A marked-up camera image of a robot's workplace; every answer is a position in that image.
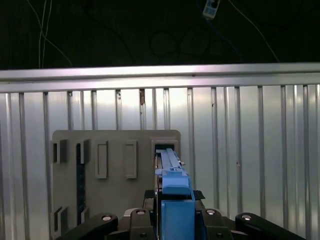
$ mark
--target rectangular slot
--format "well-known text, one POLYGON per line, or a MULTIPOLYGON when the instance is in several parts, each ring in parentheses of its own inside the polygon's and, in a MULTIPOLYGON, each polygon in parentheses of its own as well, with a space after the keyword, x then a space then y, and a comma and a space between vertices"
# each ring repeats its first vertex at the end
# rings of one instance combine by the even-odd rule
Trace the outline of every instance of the rectangular slot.
POLYGON ((81 213, 81 223, 83 224, 90 218, 89 208, 85 208, 81 213))
POLYGON ((137 178, 137 141, 127 140, 124 146, 124 167, 127 179, 137 178))
POLYGON ((151 159, 155 160, 156 150, 166 150, 171 148, 180 156, 180 145, 176 139, 169 137, 151 138, 151 159))
POLYGON ((77 225, 82 223, 82 212, 86 208, 86 169, 83 162, 83 144, 76 145, 76 208, 77 225))
POLYGON ((54 231, 57 232, 58 231, 58 212, 60 212, 60 210, 62 209, 62 206, 59 207, 57 209, 57 211, 55 211, 53 214, 53 222, 54 222, 54 231))
POLYGON ((166 150, 166 149, 172 149, 173 151, 175 150, 175 145, 174 144, 156 144, 154 147, 155 150, 166 150))
POLYGON ((106 179, 108 176, 108 141, 95 144, 95 177, 106 179))
POLYGON ((53 163, 56 163, 58 160, 58 145, 56 143, 53 144, 53 163))
POLYGON ((61 164, 67 161, 67 140, 54 140, 51 141, 52 162, 61 164))

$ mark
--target rectangular cutout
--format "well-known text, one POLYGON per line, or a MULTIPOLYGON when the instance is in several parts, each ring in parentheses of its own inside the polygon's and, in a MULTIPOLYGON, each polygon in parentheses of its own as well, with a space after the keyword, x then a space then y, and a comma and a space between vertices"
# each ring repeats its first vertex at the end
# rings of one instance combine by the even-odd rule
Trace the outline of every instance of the rectangular cutout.
POLYGON ((166 150, 166 149, 172 149, 173 151, 175 150, 175 145, 174 144, 156 144, 154 147, 155 150, 166 150))
POLYGON ((55 140, 51 142, 52 162, 61 164, 67 161, 67 140, 55 140))
POLYGON ((155 160, 156 150, 164 150, 167 149, 166 147, 171 147, 180 156, 180 145, 176 139, 168 137, 151 138, 151 160, 155 160))
POLYGON ((127 179, 137 178, 137 141, 127 140, 124 146, 124 167, 127 179))
POLYGON ((58 158, 58 145, 56 143, 53 144, 53 163, 57 162, 58 158))
POLYGON ((87 207, 81 213, 81 223, 83 224, 89 218, 90 218, 90 212, 89 212, 89 208, 87 207))
POLYGON ((75 142, 76 149, 79 148, 80 164, 86 164, 90 160, 90 140, 78 140, 75 142))
POLYGON ((59 208, 57 209, 57 211, 55 211, 55 212, 53 213, 53 222, 54 222, 54 227, 53 227, 53 229, 54 229, 55 232, 58 231, 58 212, 60 212, 61 209, 62 209, 62 206, 59 207, 59 208))
POLYGON ((106 179, 108 176, 108 141, 95 144, 95 177, 106 179))

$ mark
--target corrugated metal wall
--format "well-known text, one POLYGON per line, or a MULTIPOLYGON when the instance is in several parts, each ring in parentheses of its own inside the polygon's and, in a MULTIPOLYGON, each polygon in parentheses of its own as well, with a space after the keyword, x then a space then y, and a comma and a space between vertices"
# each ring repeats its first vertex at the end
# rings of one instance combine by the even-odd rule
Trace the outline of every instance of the corrugated metal wall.
POLYGON ((67 129, 178 130, 207 208, 320 239, 320 85, 1 93, 0 125, 1 239, 49 239, 49 141, 67 129))

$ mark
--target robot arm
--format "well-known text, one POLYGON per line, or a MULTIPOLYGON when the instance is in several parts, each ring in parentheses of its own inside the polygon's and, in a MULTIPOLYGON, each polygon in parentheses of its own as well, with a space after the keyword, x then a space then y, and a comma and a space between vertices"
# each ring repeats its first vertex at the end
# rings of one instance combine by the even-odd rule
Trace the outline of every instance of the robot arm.
POLYGON ((195 197, 184 164, 171 148, 157 150, 154 161, 155 187, 145 194, 142 208, 127 210, 120 220, 111 213, 101 213, 57 239, 304 239, 252 213, 241 213, 233 221, 218 209, 205 208, 201 197, 195 197))

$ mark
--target bolt head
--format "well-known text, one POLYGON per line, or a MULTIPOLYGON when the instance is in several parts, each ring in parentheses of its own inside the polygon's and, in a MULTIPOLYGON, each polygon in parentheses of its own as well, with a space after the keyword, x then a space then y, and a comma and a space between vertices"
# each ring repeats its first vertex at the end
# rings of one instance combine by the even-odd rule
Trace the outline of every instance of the bolt head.
POLYGON ((249 215, 242 215, 242 218, 247 221, 251 220, 251 217, 249 215))
POLYGON ((102 220, 103 221, 109 221, 109 220, 111 220, 111 218, 112 218, 111 216, 103 216, 102 220))
POLYGON ((212 209, 208 209, 208 210, 206 211, 206 213, 209 214, 209 215, 214 215, 214 214, 216 214, 216 212, 215 212, 214 210, 212 210, 212 209))

